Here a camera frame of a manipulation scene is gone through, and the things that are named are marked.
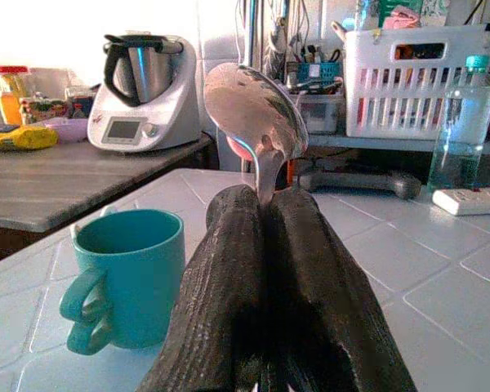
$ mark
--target power strip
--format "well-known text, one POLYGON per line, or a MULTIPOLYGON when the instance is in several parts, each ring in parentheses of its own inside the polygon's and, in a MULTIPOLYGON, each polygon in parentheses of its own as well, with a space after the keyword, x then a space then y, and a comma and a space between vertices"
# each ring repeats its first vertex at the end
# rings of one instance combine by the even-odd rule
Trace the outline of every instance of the power strip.
POLYGON ((432 202, 452 215, 490 214, 490 188, 436 190, 432 202))

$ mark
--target wooden countertop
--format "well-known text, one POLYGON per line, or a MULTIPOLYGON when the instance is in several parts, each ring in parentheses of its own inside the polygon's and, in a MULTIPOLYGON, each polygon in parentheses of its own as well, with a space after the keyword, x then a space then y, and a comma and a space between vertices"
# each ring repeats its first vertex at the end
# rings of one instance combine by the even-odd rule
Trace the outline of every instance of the wooden countertop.
POLYGON ((0 151, 0 227, 45 232, 210 143, 202 134, 194 143, 140 154, 104 151, 86 141, 0 151))

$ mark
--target white tiled countertop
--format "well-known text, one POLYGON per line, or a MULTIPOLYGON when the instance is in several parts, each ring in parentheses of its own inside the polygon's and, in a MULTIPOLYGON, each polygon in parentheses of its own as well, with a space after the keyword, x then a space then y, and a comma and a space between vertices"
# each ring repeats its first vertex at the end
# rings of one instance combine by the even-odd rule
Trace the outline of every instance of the white tiled countertop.
MULTIPOLYGON (((251 181, 180 169, 114 205, 178 213, 190 258, 212 197, 251 181)), ((490 216, 455 218, 427 194, 411 202, 370 191, 314 197, 366 271, 419 391, 490 391, 490 216)), ((67 229, 0 261, 0 392, 125 392, 150 368, 159 346, 107 346, 91 357, 66 349, 71 322, 58 304, 77 274, 67 229)))

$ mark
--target shelf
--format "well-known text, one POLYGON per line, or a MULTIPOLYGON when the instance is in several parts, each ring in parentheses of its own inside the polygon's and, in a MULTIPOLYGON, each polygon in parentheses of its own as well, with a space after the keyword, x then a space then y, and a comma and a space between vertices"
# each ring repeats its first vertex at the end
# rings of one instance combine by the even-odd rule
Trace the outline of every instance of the shelf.
MULTIPOLYGON (((434 149, 433 140, 372 139, 343 135, 309 135, 309 145, 322 147, 349 147, 352 149, 393 149, 398 151, 424 151, 434 149)), ((490 140, 486 140, 483 154, 490 155, 490 140)))

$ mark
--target yellow package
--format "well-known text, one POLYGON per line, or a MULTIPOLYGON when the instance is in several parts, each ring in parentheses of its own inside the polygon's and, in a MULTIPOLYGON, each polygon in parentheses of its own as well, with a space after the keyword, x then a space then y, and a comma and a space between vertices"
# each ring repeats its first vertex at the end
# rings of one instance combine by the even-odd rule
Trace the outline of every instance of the yellow package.
POLYGON ((55 145, 54 129, 30 125, 0 125, 0 149, 45 149, 55 145))

